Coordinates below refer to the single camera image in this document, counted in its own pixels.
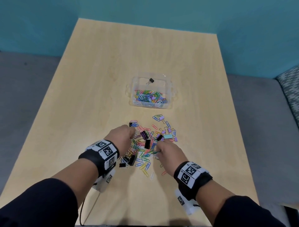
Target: person's left hand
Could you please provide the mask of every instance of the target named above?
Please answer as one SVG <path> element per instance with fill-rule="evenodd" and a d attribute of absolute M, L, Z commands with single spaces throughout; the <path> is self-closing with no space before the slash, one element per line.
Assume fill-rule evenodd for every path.
<path fill-rule="evenodd" d="M 124 156 L 131 146 L 131 139 L 134 137 L 136 129 L 128 125 L 122 125 L 112 129 L 104 140 L 110 140 L 119 150 L 119 155 Z"/>

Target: person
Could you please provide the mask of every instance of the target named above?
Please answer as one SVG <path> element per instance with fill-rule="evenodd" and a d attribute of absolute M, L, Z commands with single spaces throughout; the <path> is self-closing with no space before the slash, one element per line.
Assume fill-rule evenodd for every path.
<path fill-rule="evenodd" d="M 67 166 L 49 179 L 42 180 L 0 209 L 0 226 L 74 226 L 78 208 L 99 176 L 105 174 L 99 153 L 123 156 L 131 145 L 135 128 L 122 125 L 113 129 L 99 143 L 95 143 Z M 109 149 L 94 151 L 97 146 Z M 284 226 L 271 213 L 247 196 L 237 196 L 215 182 L 208 171 L 189 162 L 183 151 L 165 140 L 157 143 L 157 156 L 166 172 L 175 178 L 183 196 L 195 198 L 199 206 L 215 226 Z M 182 183 L 181 173 L 199 175 L 190 188 Z"/>

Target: sleeve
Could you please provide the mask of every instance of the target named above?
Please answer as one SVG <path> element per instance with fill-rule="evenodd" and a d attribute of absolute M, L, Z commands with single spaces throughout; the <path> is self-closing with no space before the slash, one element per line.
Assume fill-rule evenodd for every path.
<path fill-rule="evenodd" d="M 214 227 L 221 226 L 285 227 L 247 196 L 233 196 L 225 201 L 214 222 Z"/>
<path fill-rule="evenodd" d="M 64 182 L 42 180 L 0 209 L 1 226 L 74 226 L 77 199 Z"/>

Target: clear plastic box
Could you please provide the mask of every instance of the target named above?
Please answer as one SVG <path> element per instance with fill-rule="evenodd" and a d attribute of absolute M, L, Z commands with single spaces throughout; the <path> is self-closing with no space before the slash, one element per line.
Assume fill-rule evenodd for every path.
<path fill-rule="evenodd" d="M 154 82 L 147 84 L 150 78 Z M 132 81 L 132 103 L 134 106 L 167 109 L 171 106 L 171 98 L 173 96 L 171 88 L 172 83 L 170 78 L 164 74 L 140 73 Z"/>

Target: table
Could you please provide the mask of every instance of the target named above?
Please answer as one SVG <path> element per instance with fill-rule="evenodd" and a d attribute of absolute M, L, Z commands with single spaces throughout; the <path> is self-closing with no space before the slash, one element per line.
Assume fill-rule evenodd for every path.
<path fill-rule="evenodd" d="M 171 76 L 171 109 L 133 107 L 130 83 L 138 72 Z M 218 183 L 258 202 L 215 34 L 79 19 L 32 128 L 0 197 L 4 206 L 32 184 L 74 162 L 110 129 L 138 120 L 151 126 L 163 114 L 189 160 Z M 176 181 L 148 170 L 116 168 L 106 192 L 91 189 L 86 225 L 210 225 L 202 211 L 187 216 Z"/>

